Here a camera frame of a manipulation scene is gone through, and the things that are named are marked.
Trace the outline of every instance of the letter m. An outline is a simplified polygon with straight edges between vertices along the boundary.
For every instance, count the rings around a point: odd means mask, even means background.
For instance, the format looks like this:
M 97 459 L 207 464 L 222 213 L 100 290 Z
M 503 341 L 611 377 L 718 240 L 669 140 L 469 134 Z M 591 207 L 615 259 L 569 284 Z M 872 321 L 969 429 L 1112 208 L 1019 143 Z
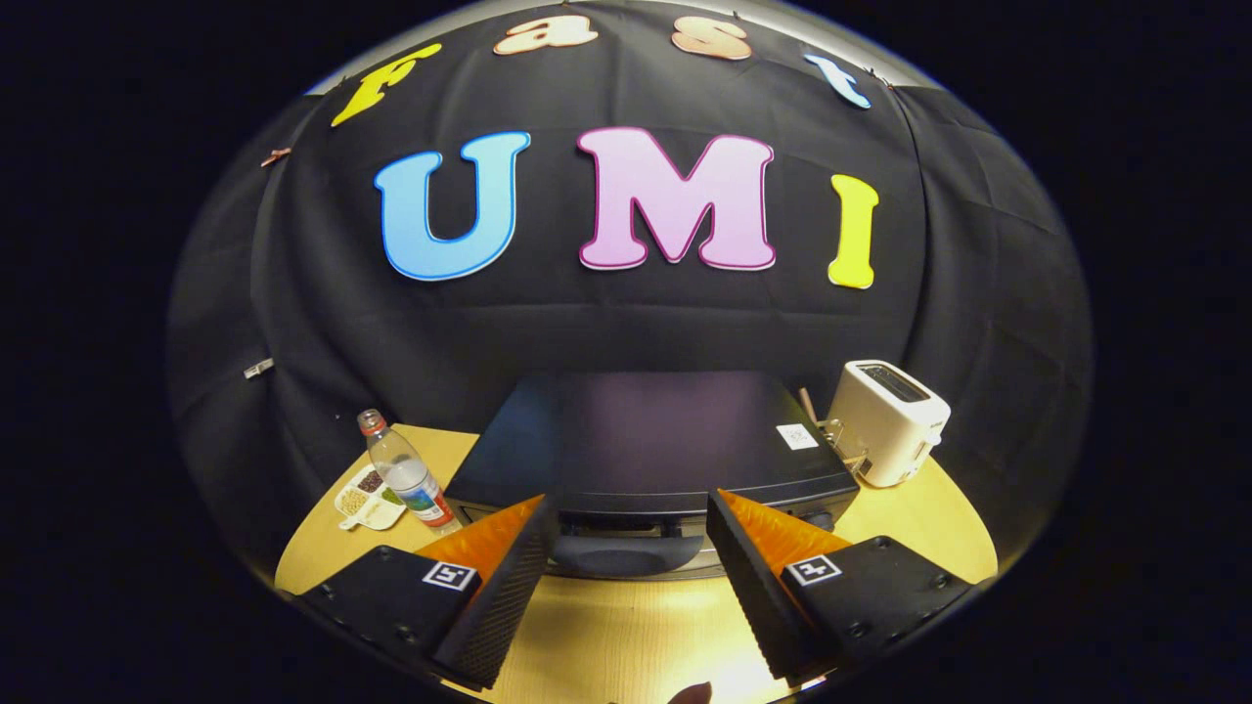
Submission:
M 671 264 L 687 253 L 705 213 L 712 210 L 700 261 L 720 269 L 764 269 L 774 264 L 765 237 L 767 144 L 724 134 L 714 138 L 684 178 L 644 129 L 595 129 L 578 148 L 596 160 L 596 232 L 578 258 L 592 269 L 629 269 L 647 259 L 635 237 L 639 205 L 661 254 Z

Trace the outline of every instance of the black appliance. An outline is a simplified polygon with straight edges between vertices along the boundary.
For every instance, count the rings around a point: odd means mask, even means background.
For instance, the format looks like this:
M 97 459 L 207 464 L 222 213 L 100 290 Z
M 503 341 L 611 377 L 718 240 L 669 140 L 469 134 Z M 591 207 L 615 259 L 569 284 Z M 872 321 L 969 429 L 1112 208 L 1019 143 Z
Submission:
M 705 534 L 719 487 L 828 530 L 859 491 L 777 380 L 729 371 L 525 377 L 444 494 L 466 525 L 556 496 L 550 574 L 687 579 L 725 574 Z

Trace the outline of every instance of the black fabric backdrop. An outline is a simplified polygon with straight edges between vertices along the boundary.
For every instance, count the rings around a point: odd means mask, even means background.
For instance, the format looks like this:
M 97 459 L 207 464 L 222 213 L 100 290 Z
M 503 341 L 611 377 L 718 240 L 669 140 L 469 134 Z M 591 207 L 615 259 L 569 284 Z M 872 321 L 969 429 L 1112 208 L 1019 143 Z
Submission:
M 888 90 L 849 61 L 873 108 L 850 108 L 793 38 L 740 23 L 752 58 L 670 44 L 681 6 L 595 3 L 590 44 L 496 56 L 505 31 L 551 9 L 478 23 L 331 129 L 358 85 L 303 98 L 242 150 L 183 254 L 168 376 L 184 455 L 249 565 L 272 574 L 287 537 L 362 451 L 354 416 L 481 431 L 532 371 L 756 368 L 825 410 L 844 362 L 900 363 L 953 405 L 935 455 L 985 516 L 1002 564 L 1059 496 L 1090 390 L 1090 321 L 1077 257 L 1008 144 L 942 90 Z M 692 253 L 596 272 L 595 174 L 577 137 L 651 132 L 681 173 L 710 139 L 770 144 L 766 220 L 776 263 L 727 272 Z M 508 249 L 464 278 L 427 283 L 382 251 L 373 175 L 438 150 L 431 227 L 476 213 L 470 139 L 526 130 Z M 269 149 L 292 147 L 269 169 Z M 868 291 L 835 287 L 839 198 L 830 175 L 871 184 Z M 706 218 L 695 242 L 709 233 Z M 273 357 L 270 372 L 242 371 Z M 265 516 L 258 521 L 255 516 Z

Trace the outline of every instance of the red bottle cap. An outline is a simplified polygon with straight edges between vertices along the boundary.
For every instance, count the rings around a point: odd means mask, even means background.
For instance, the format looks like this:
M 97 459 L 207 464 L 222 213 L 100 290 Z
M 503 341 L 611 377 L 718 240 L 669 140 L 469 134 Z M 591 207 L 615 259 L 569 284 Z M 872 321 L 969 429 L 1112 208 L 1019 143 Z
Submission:
M 357 425 L 361 426 L 361 435 L 373 435 L 387 427 L 387 421 L 377 408 L 369 408 L 357 416 Z

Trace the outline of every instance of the white toaster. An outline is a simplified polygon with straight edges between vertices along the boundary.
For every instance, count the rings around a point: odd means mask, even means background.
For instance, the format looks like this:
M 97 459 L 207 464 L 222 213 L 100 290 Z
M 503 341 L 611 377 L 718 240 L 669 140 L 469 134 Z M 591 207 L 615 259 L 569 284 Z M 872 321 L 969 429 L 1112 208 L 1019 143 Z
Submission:
M 844 365 L 826 421 L 838 418 L 866 450 L 856 470 L 861 479 L 886 487 L 916 474 L 950 415 L 948 403 L 915 378 L 886 362 L 861 360 Z

